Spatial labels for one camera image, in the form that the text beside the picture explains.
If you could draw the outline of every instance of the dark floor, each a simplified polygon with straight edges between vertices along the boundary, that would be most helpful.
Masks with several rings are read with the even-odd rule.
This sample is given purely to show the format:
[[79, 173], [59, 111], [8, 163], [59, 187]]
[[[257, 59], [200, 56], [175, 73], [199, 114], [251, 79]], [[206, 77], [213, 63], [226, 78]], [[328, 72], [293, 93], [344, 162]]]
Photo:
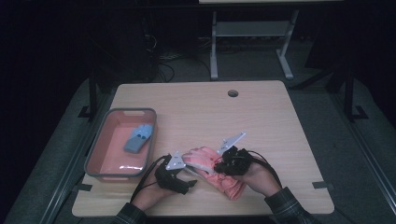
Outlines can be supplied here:
[[[260, 45], [249, 45], [237, 52], [224, 51], [219, 54], [219, 81], [232, 80], [281, 80], [287, 87], [296, 85], [319, 72], [304, 68], [312, 43], [293, 41], [288, 51], [288, 60], [295, 75], [294, 80], [286, 80], [276, 58], [275, 49], [281, 41], [266, 40]], [[172, 82], [210, 81], [207, 70], [208, 52], [195, 59], [179, 59], [166, 63], [175, 70]], [[169, 78], [169, 67], [161, 66]], [[317, 215], [323, 223], [396, 223], [396, 216], [384, 196], [375, 177], [372, 165], [367, 161], [361, 148], [364, 143], [371, 149], [392, 186], [396, 185], [396, 131], [376, 106], [370, 92], [358, 80], [355, 81], [354, 105], [361, 105], [368, 119], [351, 123], [342, 109], [343, 90], [330, 94], [325, 90], [329, 78], [325, 77], [301, 91], [289, 91], [297, 115], [302, 123], [308, 142], [317, 160], [318, 167], [330, 190], [335, 211], [329, 215]], [[99, 93], [103, 111], [109, 108], [114, 92]], [[48, 215], [48, 204], [54, 196], [74, 150], [81, 145], [81, 138], [89, 132], [92, 123], [78, 118], [80, 109], [89, 103], [88, 81], [84, 81], [67, 107], [57, 129], [49, 140], [39, 162], [26, 182], [18, 200], [10, 211], [6, 223], [38, 223]], [[65, 189], [70, 189], [83, 174], [81, 157], [76, 161], [76, 170], [71, 174]], [[72, 191], [61, 198], [64, 200], [56, 213], [54, 223], [108, 223], [111, 217], [74, 217], [71, 214], [77, 194]], [[150, 218], [148, 223], [192, 223], [184, 219]], [[196, 218], [194, 223], [262, 223], [257, 217], [238, 220]]]

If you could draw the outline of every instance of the hand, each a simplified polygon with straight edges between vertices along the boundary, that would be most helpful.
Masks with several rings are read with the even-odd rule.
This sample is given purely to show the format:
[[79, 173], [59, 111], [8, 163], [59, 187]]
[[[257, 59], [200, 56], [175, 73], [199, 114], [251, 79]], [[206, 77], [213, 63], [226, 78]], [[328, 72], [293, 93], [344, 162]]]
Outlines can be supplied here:
[[182, 158], [187, 165], [194, 167], [195, 173], [220, 192], [225, 193], [230, 200], [237, 200], [246, 187], [245, 183], [235, 180], [229, 175], [215, 172], [215, 161], [221, 156], [209, 147], [191, 149], [188, 153], [183, 154]]
[[244, 175], [233, 175], [233, 178], [245, 182], [251, 189], [263, 194], [265, 197], [270, 197], [281, 190], [271, 172], [256, 162], [250, 164], [248, 171]]
[[170, 189], [160, 188], [160, 186], [157, 184], [157, 178], [155, 178], [154, 175], [157, 168], [158, 166], [151, 171], [148, 178], [146, 179], [143, 186], [147, 187], [142, 188], [131, 202], [131, 204], [138, 207], [142, 211], [148, 210], [150, 207], [154, 206], [167, 196], [176, 194]]

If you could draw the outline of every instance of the black cable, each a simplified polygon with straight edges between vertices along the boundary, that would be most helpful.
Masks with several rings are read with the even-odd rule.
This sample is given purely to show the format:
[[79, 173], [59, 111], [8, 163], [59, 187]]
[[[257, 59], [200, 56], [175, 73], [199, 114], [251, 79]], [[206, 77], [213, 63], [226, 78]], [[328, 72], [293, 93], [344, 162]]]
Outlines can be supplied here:
[[171, 67], [170, 65], [164, 64], [164, 63], [159, 63], [158, 65], [162, 65], [162, 66], [168, 67], [172, 71], [172, 76], [169, 79], [166, 79], [165, 73], [161, 69], [159, 70], [159, 73], [163, 76], [163, 82], [172, 81], [172, 79], [175, 77], [175, 69], [173, 67]]
[[155, 185], [155, 184], [157, 184], [157, 183], [158, 183], [158, 182], [157, 182], [157, 181], [155, 181], [154, 183], [147, 184], [146, 186], [142, 187], [142, 189], [144, 189], [144, 188], [146, 188], [146, 187], [149, 187], [149, 186], [151, 186], [151, 185]]
[[249, 153], [254, 153], [254, 154], [260, 156], [263, 160], [265, 160], [265, 162], [267, 162], [267, 160], [264, 158], [264, 156], [260, 155], [258, 152], [250, 151], [250, 150], [247, 150], [247, 152], [249, 152]]
[[207, 73], [210, 75], [210, 68], [206, 65], [206, 63], [204, 63], [203, 61], [201, 61], [201, 60], [199, 60], [199, 59], [194, 59], [194, 60], [197, 61], [197, 62], [199, 62], [199, 63], [201, 63], [201, 64], [203, 64], [204, 67], [205, 67], [206, 70], [207, 70]]
[[145, 188], [143, 186], [143, 184], [145, 183], [146, 179], [149, 177], [149, 174], [152, 172], [152, 170], [155, 168], [155, 166], [157, 165], [157, 163], [160, 160], [165, 159], [167, 156], [161, 156], [158, 160], [156, 160], [155, 162], [153, 162], [150, 167], [148, 168], [148, 170], [145, 172], [145, 174], [143, 175], [142, 179], [140, 179], [139, 184], [137, 185], [136, 189], [134, 190], [134, 194], [131, 197], [131, 201], [130, 203], [134, 200], [134, 198], [136, 197], [137, 193], [142, 189]]
[[83, 217], [79, 219], [79, 221], [76, 224], [79, 224], [82, 221]]
[[[217, 37], [216, 38], [216, 44], [219, 44], [224, 37]], [[212, 50], [212, 40], [209, 40], [209, 42], [201, 47], [198, 48], [200, 53], [209, 53]]]

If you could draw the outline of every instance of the plastic tray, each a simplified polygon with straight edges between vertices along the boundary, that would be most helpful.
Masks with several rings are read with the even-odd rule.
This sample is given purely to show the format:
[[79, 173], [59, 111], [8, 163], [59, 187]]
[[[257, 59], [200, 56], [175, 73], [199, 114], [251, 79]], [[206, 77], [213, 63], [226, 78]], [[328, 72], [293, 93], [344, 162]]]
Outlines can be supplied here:
[[[157, 114], [151, 108], [116, 108], [102, 121], [85, 162], [87, 175], [100, 180], [125, 181], [144, 173], [154, 147]], [[152, 125], [151, 137], [138, 153], [125, 151], [132, 131], [141, 124]]]

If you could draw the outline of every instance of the table top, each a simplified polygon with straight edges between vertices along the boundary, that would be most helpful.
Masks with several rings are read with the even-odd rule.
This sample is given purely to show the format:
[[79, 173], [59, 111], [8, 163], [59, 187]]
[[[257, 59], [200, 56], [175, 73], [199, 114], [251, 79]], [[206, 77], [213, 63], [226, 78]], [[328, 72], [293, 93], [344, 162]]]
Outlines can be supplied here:
[[201, 4], [230, 4], [230, 3], [320, 3], [342, 2], [344, 0], [199, 0]]
[[[238, 96], [230, 97], [234, 90]], [[280, 81], [153, 83], [120, 85], [111, 108], [151, 107], [157, 112], [158, 132], [153, 159], [196, 147], [219, 149], [224, 138], [246, 132], [235, 146], [257, 151], [275, 168], [284, 187], [312, 214], [333, 211], [304, 130], [284, 84]], [[196, 179], [186, 172], [178, 178]], [[138, 183], [104, 183], [85, 175], [73, 206], [77, 217], [115, 216], [129, 202]], [[272, 214], [263, 197], [247, 187], [230, 201], [199, 179], [186, 195], [166, 198], [147, 211], [149, 216], [238, 216]]]

